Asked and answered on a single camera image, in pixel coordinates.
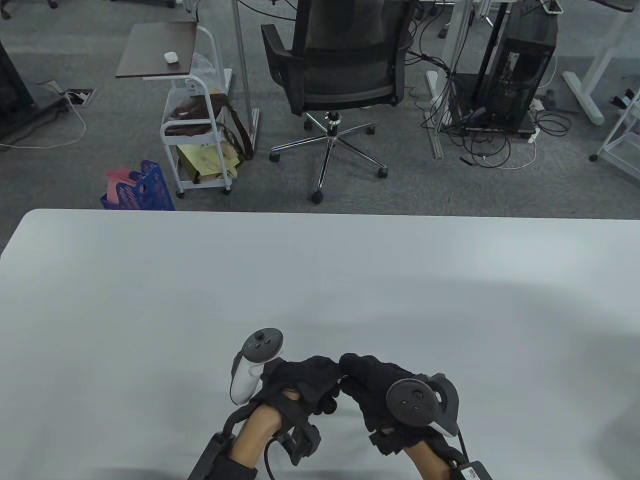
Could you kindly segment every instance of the metal pole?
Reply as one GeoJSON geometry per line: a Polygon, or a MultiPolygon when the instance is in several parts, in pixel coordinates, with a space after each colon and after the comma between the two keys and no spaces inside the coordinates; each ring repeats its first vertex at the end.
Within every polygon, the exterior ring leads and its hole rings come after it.
{"type": "Polygon", "coordinates": [[[244,42],[242,39],[242,25],[240,24],[240,12],[238,11],[237,0],[231,0],[234,11],[234,22],[236,23],[236,38],[238,42],[238,53],[240,54],[240,70],[242,72],[242,82],[244,85],[244,103],[246,104],[246,117],[249,121],[249,136],[255,137],[256,125],[253,124],[253,109],[251,107],[251,95],[249,94],[249,79],[246,75],[246,60],[244,58],[244,42]]]}
{"type": "Polygon", "coordinates": [[[504,22],[504,16],[507,13],[507,7],[509,5],[507,2],[502,2],[500,4],[500,9],[498,10],[498,15],[495,18],[495,22],[493,23],[493,29],[491,30],[491,36],[489,37],[489,43],[486,44],[486,49],[484,50],[484,57],[482,58],[482,65],[480,65],[480,71],[478,72],[478,77],[476,80],[476,87],[474,88],[474,92],[471,95],[471,103],[474,104],[482,90],[482,83],[484,81],[484,75],[486,74],[486,68],[489,66],[489,60],[491,60],[491,55],[493,53],[493,49],[495,48],[495,44],[498,41],[498,35],[500,33],[500,27],[502,27],[502,23],[504,22]]]}

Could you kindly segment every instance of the chair base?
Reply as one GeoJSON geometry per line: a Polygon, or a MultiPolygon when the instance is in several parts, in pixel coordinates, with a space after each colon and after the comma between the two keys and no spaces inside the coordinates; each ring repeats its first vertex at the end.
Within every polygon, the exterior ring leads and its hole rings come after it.
{"type": "Polygon", "coordinates": [[[358,155],[359,157],[364,158],[365,160],[370,161],[374,165],[378,167],[378,178],[386,179],[388,177],[388,169],[387,166],[379,161],[371,158],[366,153],[362,152],[359,148],[354,147],[352,144],[345,141],[342,137],[350,133],[357,132],[362,129],[366,129],[367,135],[373,135],[376,132],[376,124],[369,123],[364,125],[359,125],[358,127],[350,128],[345,131],[340,132],[338,130],[338,125],[342,121],[342,117],[338,112],[331,111],[326,115],[327,126],[325,127],[323,124],[318,122],[312,115],[309,113],[306,114],[307,119],[305,120],[305,130],[309,130],[310,125],[315,125],[320,130],[324,132],[324,135],[319,135],[316,137],[305,138],[304,140],[292,141],[290,143],[285,143],[284,145],[279,145],[277,147],[273,147],[271,152],[269,153],[269,160],[272,162],[280,161],[280,152],[283,150],[290,150],[292,148],[302,147],[304,145],[310,145],[312,143],[319,142],[321,140],[326,141],[326,149],[324,152],[324,163],[322,165],[322,170],[320,171],[320,177],[318,178],[317,190],[312,194],[311,201],[316,205],[322,203],[324,200],[324,195],[322,193],[322,186],[324,184],[324,177],[326,176],[326,171],[329,166],[329,160],[331,159],[331,153],[333,152],[333,148],[338,146],[349,150],[350,152],[358,155]]]}

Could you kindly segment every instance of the human hand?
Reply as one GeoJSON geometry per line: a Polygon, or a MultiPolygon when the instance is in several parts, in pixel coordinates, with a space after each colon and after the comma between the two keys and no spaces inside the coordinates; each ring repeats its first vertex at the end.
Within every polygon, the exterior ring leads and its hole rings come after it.
{"type": "Polygon", "coordinates": [[[443,460],[465,462],[464,455],[450,447],[441,433],[431,427],[411,427],[400,423],[389,411],[387,391],[398,380],[412,378],[413,373],[396,364],[380,362],[374,356],[358,356],[354,353],[345,353],[339,365],[346,375],[340,383],[340,389],[358,403],[367,430],[382,433],[392,430],[395,452],[425,441],[443,460]]]}

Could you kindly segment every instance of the white cable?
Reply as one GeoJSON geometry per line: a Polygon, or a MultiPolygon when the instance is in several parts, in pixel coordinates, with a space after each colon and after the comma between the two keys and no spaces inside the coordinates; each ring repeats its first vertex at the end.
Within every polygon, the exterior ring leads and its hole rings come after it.
{"type": "Polygon", "coordinates": [[[78,118],[80,119],[80,121],[82,122],[82,133],[80,134],[80,137],[76,138],[74,141],[68,141],[66,143],[61,143],[60,145],[53,145],[51,147],[19,147],[18,145],[7,145],[5,143],[0,143],[0,147],[11,147],[11,148],[28,148],[28,149],[32,149],[32,150],[50,150],[52,148],[58,148],[58,147],[67,147],[69,145],[73,145],[74,143],[79,142],[80,140],[82,140],[84,138],[84,134],[86,134],[86,123],[84,122],[83,118],[80,116],[80,114],[78,113],[78,110],[76,110],[76,107],[73,105],[73,103],[71,102],[71,99],[68,96],[68,93],[65,92],[65,98],[67,100],[69,100],[69,105],[71,106],[71,108],[74,110],[74,112],[76,112],[76,115],[78,116],[78,118]]]}
{"type": "Polygon", "coordinates": [[[542,86],[539,86],[538,89],[544,88],[546,86],[549,86],[549,84],[552,82],[552,80],[556,76],[556,70],[558,69],[558,57],[557,57],[557,55],[555,53],[554,53],[554,58],[556,59],[556,64],[554,65],[554,72],[551,74],[551,78],[549,79],[549,81],[547,83],[545,83],[542,86]]]}
{"type": "Polygon", "coordinates": [[[533,162],[536,161],[536,158],[538,157],[538,143],[537,142],[533,142],[533,160],[525,163],[524,165],[520,165],[520,166],[512,166],[512,167],[506,167],[506,166],[495,166],[495,165],[491,165],[486,158],[483,158],[484,162],[489,165],[492,166],[494,168],[499,168],[500,170],[519,170],[521,168],[525,168],[526,166],[531,165],[533,162]]]}

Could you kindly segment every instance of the white cart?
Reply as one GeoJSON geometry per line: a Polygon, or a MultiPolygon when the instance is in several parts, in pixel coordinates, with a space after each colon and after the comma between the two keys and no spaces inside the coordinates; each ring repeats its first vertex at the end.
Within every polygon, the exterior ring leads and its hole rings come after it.
{"type": "MultiPolygon", "coordinates": [[[[222,55],[216,41],[211,35],[211,32],[206,28],[198,25],[198,32],[203,33],[209,38],[211,43],[211,52],[212,58],[209,59],[213,64],[216,74],[218,75],[218,84],[224,85],[224,94],[228,95],[229,86],[231,85],[231,77],[232,71],[230,68],[223,68],[222,64],[222,55]]],[[[169,165],[171,166],[171,170],[173,172],[173,176],[175,177],[175,183],[177,186],[176,195],[178,198],[184,197],[184,191],[189,190],[191,188],[211,188],[211,187],[224,187],[224,194],[228,195],[231,193],[231,183],[232,179],[229,177],[227,173],[227,166],[225,164],[225,157],[222,152],[221,142],[223,141],[222,131],[218,129],[216,125],[216,115],[213,110],[213,106],[211,105],[211,98],[209,97],[209,88],[203,79],[199,78],[194,74],[187,75],[172,75],[172,76],[154,76],[154,77],[143,77],[143,80],[170,80],[172,88],[169,91],[169,94],[166,98],[166,104],[164,105],[164,113],[163,113],[163,122],[160,126],[160,139],[163,142],[164,150],[166,152],[167,159],[169,160],[169,165]],[[194,82],[196,84],[196,89],[190,90],[187,87],[187,82],[194,82]],[[185,99],[191,95],[204,95],[204,99],[207,103],[207,111],[209,116],[207,118],[196,119],[196,120],[169,120],[169,114],[173,111],[175,105],[179,103],[179,99],[185,99]],[[170,127],[184,127],[187,125],[211,125],[211,132],[205,133],[202,135],[167,135],[166,131],[170,127]],[[220,166],[222,169],[222,177],[216,180],[209,180],[207,182],[202,183],[193,183],[191,180],[183,180],[180,177],[179,171],[179,160],[177,159],[177,155],[174,155],[171,147],[174,145],[211,145],[215,143],[218,150],[218,155],[220,156],[220,166]]],[[[225,109],[223,108],[220,116],[217,119],[218,121],[224,123],[225,121],[225,109]]]]}
{"type": "Polygon", "coordinates": [[[617,166],[619,169],[624,170],[629,175],[640,180],[640,136],[631,131],[636,122],[640,119],[640,106],[638,105],[638,99],[640,99],[640,88],[638,88],[634,98],[631,100],[629,107],[624,110],[623,114],[611,129],[611,132],[609,132],[609,135],[607,135],[605,141],[598,149],[598,152],[590,156],[589,160],[595,162],[600,158],[603,158],[609,163],[617,166]],[[626,128],[622,132],[622,135],[620,135],[616,140],[611,141],[623,123],[626,125],[626,128]],[[625,157],[621,156],[620,153],[614,152],[614,149],[621,149],[621,147],[623,148],[625,145],[631,147],[627,149],[630,150],[630,152],[627,151],[625,157]]]}

